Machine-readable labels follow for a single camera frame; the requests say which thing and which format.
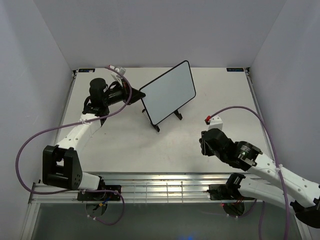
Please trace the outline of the white black-framed whiteboard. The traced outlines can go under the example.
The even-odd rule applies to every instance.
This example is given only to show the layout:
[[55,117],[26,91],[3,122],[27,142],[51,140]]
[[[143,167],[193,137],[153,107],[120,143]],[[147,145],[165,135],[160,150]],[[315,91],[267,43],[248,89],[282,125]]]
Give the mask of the white black-framed whiteboard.
[[196,97],[195,83],[188,60],[184,60],[139,89],[150,124],[156,127],[170,115],[182,120],[179,109]]

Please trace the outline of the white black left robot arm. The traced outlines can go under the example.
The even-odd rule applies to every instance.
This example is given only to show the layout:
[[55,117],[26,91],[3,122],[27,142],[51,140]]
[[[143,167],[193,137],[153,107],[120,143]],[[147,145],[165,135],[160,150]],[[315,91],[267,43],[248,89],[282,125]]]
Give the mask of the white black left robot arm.
[[67,190],[88,190],[95,199],[100,200],[106,195],[106,187],[101,184],[99,176],[84,172],[79,155],[90,138],[105,123],[110,114],[109,107],[124,102],[131,105],[146,95],[130,88],[121,78],[110,85],[103,78],[94,78],[89,83],[89,96],[79,124],[55,146],[46,146],[42,153],[42,181],[45,185]]

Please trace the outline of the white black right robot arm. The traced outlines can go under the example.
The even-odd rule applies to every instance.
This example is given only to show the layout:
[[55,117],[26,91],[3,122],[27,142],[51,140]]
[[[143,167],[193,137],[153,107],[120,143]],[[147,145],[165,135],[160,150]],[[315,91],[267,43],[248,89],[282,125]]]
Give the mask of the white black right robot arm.
[[216,156],[223,163],[260,177],[267,183],[257,182],[234,173],[226,184],[226,194],[259,199],[269,204],[288,209],[304,224],[320,227],[320,185],[307,180],[283,166],[276,165],[256,146],[245,142],[233,142],[220,129],[201,132],[199,139],[204,156]]

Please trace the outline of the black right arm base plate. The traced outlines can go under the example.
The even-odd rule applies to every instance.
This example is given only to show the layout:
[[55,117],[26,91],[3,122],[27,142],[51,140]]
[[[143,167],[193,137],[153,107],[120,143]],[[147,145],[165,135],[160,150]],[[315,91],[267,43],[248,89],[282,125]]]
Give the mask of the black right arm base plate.
[[226,184],[210,184],[206,192],[211,200],[254,200],[252,197],[242,196],[236,187],[229,187]]

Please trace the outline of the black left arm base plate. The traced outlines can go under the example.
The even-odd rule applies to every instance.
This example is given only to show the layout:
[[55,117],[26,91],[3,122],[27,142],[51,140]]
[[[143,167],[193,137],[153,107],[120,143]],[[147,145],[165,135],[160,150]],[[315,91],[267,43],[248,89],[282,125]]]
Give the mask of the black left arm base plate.
[[[104,187],[105,190],[115,191],[121,193],[122,186],[121,185],[106,185]],[[79,192],[77,194],[78,201],[84,202],[104,202],[104,201],[120,201],[121,198],[116,193],[111,192]]]

